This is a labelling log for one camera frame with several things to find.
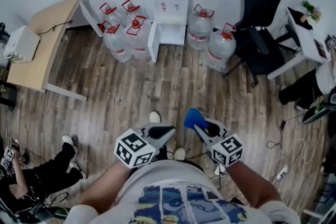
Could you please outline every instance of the water bottle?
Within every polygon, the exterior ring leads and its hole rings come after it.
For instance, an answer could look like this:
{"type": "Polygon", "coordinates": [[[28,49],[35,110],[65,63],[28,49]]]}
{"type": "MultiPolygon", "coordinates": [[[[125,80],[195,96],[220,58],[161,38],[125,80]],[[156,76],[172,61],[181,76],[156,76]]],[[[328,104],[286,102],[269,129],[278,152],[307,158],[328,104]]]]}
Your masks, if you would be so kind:
{"type": "Polygon", "coordinates": [[[138,15],[124,30],[127,42],[133,48],[133,55],[137,59],[150,58],[148,38],[151,26],[151,22],[146,17],[138,15]]]}
{"type": "Polygon", "coordinates": [[[225,24],[222,32],[212,32],[207,51],[204,53],[205,64],[212,69],[226,72],[227,62],[236,49],[236,40],[233,36],[236,27],[225,24]]]}
{"type": "Polygon", "coordinates": [[[126,25],[129,26],[137,16],[147,17],[146,11],[140,6],[134,6],[130,0],[122,4],[127,12],[126,25]]]}
{"type": "Polygon", "coordinates": [[[187,43],[196,50],[205,50],[214,28],[212,18],[215,12],[202,8],[199,4],[194,11],[189,18],[187,43]]]}
{"type": "Polygon", "coordinates": [[[104,13],[104,20],[112,25],[121,24],[123,27],[126,26],[126,14],[119,13],[117,7],[111,8],[107,3],[104,3],[99,8],[104,13]]]}
{"type": "Polygon", "coordinates": [[[104,21],[100,25],[100,30],[103,32],[106,47],[118,61],[127,62],[131,59],[132,49],[127,44],[123,34],[124,28],[120,24],[113,26],[108,21],[104,21]]]}

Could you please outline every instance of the man's arm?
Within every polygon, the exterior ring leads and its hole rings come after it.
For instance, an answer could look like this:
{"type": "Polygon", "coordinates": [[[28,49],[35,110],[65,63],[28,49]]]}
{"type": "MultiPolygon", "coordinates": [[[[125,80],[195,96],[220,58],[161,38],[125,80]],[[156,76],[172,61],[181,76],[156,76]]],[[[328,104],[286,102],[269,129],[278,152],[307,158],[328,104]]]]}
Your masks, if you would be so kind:
{"type": "Polygon", "coordinates": [[[20,199],[28,193],[28,187],[25,181],[25,176],[23,175],[23,172],[21,170],[21,165],[17,158],[17,154],[15,154],[15,157],[13,159],[13,166],[15,171],[16,184],[10,185],[9,191],[14,195],[16,199],[20,199]]]}
{"type": "Polygon", "coordinates": [[[252,207],[259,208],[268,201],[281,201],[276,188],[242,162],[238,161],[226,170],[252,207]]]}
{"type": "Polygon", "coordinates": [[[93,207],[100,214],[106,212],[111,208],[130,173],[131,170],[121,161],[115,162],[81,194],[79,203],[93,207]]]}

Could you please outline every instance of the white table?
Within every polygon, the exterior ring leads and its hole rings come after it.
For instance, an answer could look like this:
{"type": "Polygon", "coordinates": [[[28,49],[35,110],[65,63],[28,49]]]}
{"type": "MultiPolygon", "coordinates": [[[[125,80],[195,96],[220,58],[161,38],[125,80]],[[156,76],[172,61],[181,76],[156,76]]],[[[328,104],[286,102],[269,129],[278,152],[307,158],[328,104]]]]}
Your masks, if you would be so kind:
{"type": "Polygon", "coordinates": [[[268,74],[267,76],[268,79],[273,79],[279,76],[280,74],[286,72],[287,70],[301,63],[305,59],[313,60],[318,63],[324,63],[326,59],[319,55],[314,39],[316,39],[323,45],[324,51],[326,52],[325,54],[327,58],[330,59],[330,53],[327,51],[327,48],[325,47],[324,40],[314,38],[313,30],[307,30],[302,26],[297,25],[288,8],[286,8],[286,13],[288,15],[289,24],[292,26],[292,28],[298,35],[301,44],[301,49],[298,50],[294,58],[286,62],[282,67],[268,74]]]}
{"type": "MultiPolygon", "coordinates": [[[[54,25],[69,21],[78,7],[80,7],[84,17],[97,35],[102,37],[97,22],[92,18],[82,0],[64,0],[45,8],[34,14],[28,27],[36,34],[44,33],[54,25]]],[[[9,70],[7,82],[40,92],[49,90],[86,101],[86,96],[62,89],[48,82],[51,67],[66,27],[67,25],[63,24],[55,27],[54,31],[51,30],[45,34],[41,34],[41,40],[37,46],[33,60],[22,63],[13,62],[9,70]]]]}

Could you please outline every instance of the power strip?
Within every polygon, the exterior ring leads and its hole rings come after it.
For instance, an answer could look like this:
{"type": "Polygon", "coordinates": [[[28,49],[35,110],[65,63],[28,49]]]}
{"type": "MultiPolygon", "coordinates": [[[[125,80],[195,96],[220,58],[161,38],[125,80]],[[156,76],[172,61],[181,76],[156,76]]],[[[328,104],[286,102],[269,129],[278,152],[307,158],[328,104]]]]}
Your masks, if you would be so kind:
{"type": "Polygon", "coordinates": [[[276,176],[277,181],[280,182],[280,181],[283,179],[283,177],[284,177],[286,174],[288,174],[288,172],[289,172],[289,168],[288,168],[288,166],[287,166],[287,165],[284,165],[284,166],[280,169],[280,171],[277,173],[277,176],[276,176]]]}

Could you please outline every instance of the white t-shirt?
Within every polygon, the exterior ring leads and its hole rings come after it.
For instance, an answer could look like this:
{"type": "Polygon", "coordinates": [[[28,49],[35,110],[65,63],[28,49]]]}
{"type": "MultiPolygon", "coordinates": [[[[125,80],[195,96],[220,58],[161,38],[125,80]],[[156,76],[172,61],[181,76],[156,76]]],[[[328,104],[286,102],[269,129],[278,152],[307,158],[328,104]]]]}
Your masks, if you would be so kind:
{"type": "Polygon", "coordinates": [[[65,224],[245,223],[299,224],[299,216],[279,201],[259,209],[222,199],[198,168],[159,161],[135,172],[120,191],[117,205],[98,215],[90,206],[74,206],[65,224]]]}
{"type": "Polygon", "coordinates": [[[324,62],[316,70],[316,82],[323,94],[329,94],[336,86],[336,64],[332,66],[331,60],[324,62]]]}

